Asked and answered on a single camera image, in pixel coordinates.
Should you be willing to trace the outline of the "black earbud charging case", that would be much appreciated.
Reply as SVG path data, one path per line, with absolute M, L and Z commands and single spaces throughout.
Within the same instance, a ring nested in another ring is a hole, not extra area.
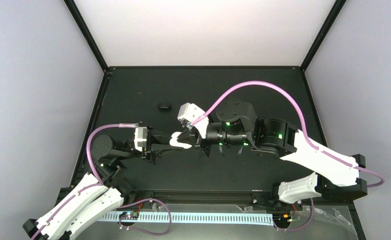
M 170 102 L 161 102 L 158 104 L 158 108 L 161 111 L 170 111 L 172 109 L 172 104 Z

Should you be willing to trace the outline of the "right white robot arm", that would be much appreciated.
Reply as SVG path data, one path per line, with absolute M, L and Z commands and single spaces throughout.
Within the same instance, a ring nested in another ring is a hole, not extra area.
M 360 178 L 360 168 L 366 160 L 361 154 L 337 153 L 315 142 L 295 126 L 276 118 L 259 118 L 253 105 L 227 97 L 216 107 L 218 122 L 209 118 L 190 126 L 202 113 L 193 103 L 183 104 L 178 120 L 183 132 L 172 134 L 170 144 L 201 151 L 208 155 L 213 145 L 249 147 L 272 158 L 303 166 L 311 173 L 289 182 L 277 182 L 268 195 L 269 205 L 280 210 L 287 204 L 321 197 L 337 202 L 351 202 L 368 193 L 367 182 Z

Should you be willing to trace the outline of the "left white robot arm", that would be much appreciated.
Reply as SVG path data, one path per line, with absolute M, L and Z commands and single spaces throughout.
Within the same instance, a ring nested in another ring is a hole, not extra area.
M 193 145 L 182 138 L 158 133 L 136 123 L 107 124 L 96 128 L 88 137 L 86 156 L 90 171 L 58 202 L 38 219 L 28 219 L 23 229 L 31 240 L 75 240 L 85 229 L 118 209 L 124 220 L 137 220 L 145 203 L 163 202 L 153 197 L 137 198 L 137 190 L 122 176 L 122 160 L 142 158 L 154 161 L 163 152 L 190 149 Z

